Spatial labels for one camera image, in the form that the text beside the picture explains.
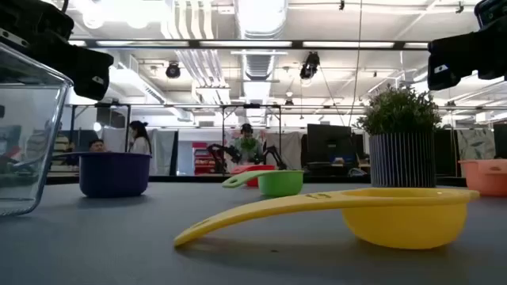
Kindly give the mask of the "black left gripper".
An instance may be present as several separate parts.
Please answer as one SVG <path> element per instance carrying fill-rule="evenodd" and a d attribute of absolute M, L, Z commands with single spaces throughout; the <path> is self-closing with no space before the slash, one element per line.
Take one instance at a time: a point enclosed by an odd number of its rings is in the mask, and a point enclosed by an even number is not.
<path fill-rule="evenodd" d="M 101 101 L 108 90 L 114 63 L 110 54 L 75 48 L 51 31 L 0 28 L 0 42 L 63 74 L 74 74 L 74 91 L 80 97 Z"/>

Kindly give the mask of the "purple measuring cup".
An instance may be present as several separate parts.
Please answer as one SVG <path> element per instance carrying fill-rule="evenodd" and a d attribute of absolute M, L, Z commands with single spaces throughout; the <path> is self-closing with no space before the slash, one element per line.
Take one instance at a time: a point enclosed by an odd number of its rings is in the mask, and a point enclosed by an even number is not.
<path fill-rule="evenodd" d="M 79 187 L 89 198 L 141 196 L 150 177 L 148 154 L 86 152 L 79 154 Z"/>

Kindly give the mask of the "salmon orange measuring cup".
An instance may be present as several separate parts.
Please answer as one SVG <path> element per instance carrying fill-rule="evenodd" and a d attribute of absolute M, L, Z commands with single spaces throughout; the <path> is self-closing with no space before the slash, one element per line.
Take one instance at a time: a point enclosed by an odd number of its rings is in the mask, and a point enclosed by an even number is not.
<path fill-rule="evenodd" d="M 507 159 L 463 160 L 467 187 L 482 196 L 507 197 Z"/>

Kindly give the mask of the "yellow measuring cup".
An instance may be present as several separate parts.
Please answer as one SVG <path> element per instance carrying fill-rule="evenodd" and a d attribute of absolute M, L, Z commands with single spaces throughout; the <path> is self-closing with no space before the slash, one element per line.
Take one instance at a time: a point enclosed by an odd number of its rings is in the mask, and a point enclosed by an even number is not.
<path fill-rule="evenodd" d="M 304 211 L 340 210 L 359 239 L 392 249 L 434 249 L 463 231 L 467 205 L 480 197 L 456 188 L 359 188 L 248 203 L 218 213 L 177 235 L 178 247 L 212 231 L 252 219 Z"/>

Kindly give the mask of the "red measuring cup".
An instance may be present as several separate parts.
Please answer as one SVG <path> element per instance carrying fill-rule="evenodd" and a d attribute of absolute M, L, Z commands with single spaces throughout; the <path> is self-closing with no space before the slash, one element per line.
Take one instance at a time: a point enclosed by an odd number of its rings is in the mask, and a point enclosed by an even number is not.
<path fill-rule="evenodd" d="M 274 165 L 261 165 L 261 164 L 259 164 L 259 165 L 239 165 L 239 166 L 234 167 L 230 171 L 230 174 L 236 175 L 236 174 L 249 172 L 249 171 L 275 170 L 275 169 L 276 169 L 276 166 L 274 166 Z M 258 187 L 258 179 L 254 178 L 253 180 L 248 180 L 246 182 L 246 185 L 248 187 L 257 188 Z"/>

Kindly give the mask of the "green measuring cup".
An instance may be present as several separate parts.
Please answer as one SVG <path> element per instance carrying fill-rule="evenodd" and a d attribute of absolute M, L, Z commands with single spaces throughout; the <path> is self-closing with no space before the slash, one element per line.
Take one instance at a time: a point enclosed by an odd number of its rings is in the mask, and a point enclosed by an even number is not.
<path fill-rule="evenodd" d="M 237 188 L 257 178 L 263 196 L 295 196 L 302 190 L 303 175 L 302 170 L 255 170 L 229 177 L 222 183 L 222 187 Z"/>

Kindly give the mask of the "black computer monitor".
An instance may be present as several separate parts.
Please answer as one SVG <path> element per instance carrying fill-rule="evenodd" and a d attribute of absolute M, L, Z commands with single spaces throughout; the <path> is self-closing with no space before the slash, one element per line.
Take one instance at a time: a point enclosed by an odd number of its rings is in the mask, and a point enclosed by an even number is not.
<path fill-rule="evenodd" d="M 309 162 L 332 163 L 337 158 L 345 162 L 355 159 L 356 151 L 350 127 L 308 124 L 307 153 Z"/>
<path fill-rule="evenodd" d="M 507 123 L 494 125 L 495 157 L 507 159 Z"/>

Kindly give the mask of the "clear glass container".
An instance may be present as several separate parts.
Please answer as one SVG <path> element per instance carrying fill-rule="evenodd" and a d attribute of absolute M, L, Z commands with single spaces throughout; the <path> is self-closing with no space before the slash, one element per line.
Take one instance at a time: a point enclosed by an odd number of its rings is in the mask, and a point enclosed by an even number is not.
<path fill-rule="evenodd" d="M 39 204 L 73 82 L 0 43 L 0 217 Z"/>

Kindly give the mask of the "white hanging sheet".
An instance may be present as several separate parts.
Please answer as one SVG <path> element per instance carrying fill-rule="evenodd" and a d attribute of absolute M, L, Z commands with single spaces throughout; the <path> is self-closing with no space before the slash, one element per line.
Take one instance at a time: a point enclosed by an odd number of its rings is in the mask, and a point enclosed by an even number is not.
<path fill-rule="evenodd" d="M 169 176 L 173 147 L 177 141 L 176 131 L 154 129 L 152 133 L 151 176 Z"/>

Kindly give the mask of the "green plant in ribbed pot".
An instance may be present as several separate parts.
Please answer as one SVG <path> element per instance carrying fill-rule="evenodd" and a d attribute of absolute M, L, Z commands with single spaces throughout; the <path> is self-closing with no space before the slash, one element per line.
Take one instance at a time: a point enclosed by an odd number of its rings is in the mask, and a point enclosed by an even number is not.
<path fill-rule="evenodd" d="M 433 97 L 392 85 L 370 97 L 355 127 L 368 134 L 371 183 L 381 188 L 434 188 L 434 134 L 441 122 Z"/>

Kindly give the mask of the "red shelf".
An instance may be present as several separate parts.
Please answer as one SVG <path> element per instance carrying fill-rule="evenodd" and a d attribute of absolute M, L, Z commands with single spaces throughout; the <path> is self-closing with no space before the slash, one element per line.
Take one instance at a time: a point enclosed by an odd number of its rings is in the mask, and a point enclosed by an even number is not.
<path fill-rule="evenodd" d="M 194 175 L 208 175 L 215 173 L 215 159 L 208 151 L 206 142 L 193 142 L 193 168 Z"/>

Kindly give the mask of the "black overhead light bar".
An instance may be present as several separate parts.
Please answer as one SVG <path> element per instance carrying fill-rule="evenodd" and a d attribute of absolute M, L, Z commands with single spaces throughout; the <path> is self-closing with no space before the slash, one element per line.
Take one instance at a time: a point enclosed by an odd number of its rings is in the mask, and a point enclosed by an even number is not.
<path fill-rule="evenodd" d="M 70 44 L 95 49 L 245 49 L 245 50 L 365 50 L 426 51 L 424 41 L 355 40 L 149 40 L 74 39 Z"/>

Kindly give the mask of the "grey hanging sheet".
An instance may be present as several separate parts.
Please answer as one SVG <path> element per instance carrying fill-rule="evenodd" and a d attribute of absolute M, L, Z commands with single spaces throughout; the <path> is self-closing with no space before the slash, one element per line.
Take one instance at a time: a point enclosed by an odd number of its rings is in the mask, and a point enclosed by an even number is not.
<path fill-rule="evenodd" d="M 287 169 L 302 169 L 302 135 L 299 132 L 266 133 L 266 146 L 275 146 Z"/>

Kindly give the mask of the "black metal frame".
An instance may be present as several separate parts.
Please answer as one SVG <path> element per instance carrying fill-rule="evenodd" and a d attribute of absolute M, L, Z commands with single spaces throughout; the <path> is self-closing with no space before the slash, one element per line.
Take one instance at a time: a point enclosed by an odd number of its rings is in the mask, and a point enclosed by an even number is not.
<path fill-rule="evenodd" d="M 279 120 L 279 143 L 281 143 L 281 132 L 282 132 L 282 126 L 281 126 L 281 117 L 282 117 L 282 110 L 281 105 L 279 104 L 254 104 L 254 103 L 246 103 L 246 104 L 239 104 L 239 105 L 233 105 L 233 104 L 220 104 L 218 108 L 221 110 L 221 116 L 222 116 L 222 123 L 221 123 L 221 147 L 224 148 L 227 146 L 226 142 L 226 124 L 225 120 L 227 117 L 229 117 L 232 113 L 234 113 L 238 108 L 243 109 L 266 109 L 270 111 L 271 115 L 274 115 Z"/>
<path fill-rule="evenodd" d="M 118 102 L 95 104 L 67 104 L 69 123 L 65 127 L 75 151 L 88 150 L 91 139 L 103 139 L 106 149 L 127 152 L 132 106 Z"/>

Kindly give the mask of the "silver ceiling duct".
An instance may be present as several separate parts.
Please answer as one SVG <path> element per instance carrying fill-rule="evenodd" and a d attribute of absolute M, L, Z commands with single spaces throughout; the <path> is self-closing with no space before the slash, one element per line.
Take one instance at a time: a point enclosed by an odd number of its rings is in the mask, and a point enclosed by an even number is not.
<path fill-rule="evenodd" d="M 288 0 L 234 0 L 234 12 L 241 39 L 277 40 L 287 19 Z M 277 50 L 242 50 L 241 60 L 242 93 L 246 102 L 266 105 L 278 60 Z"/>

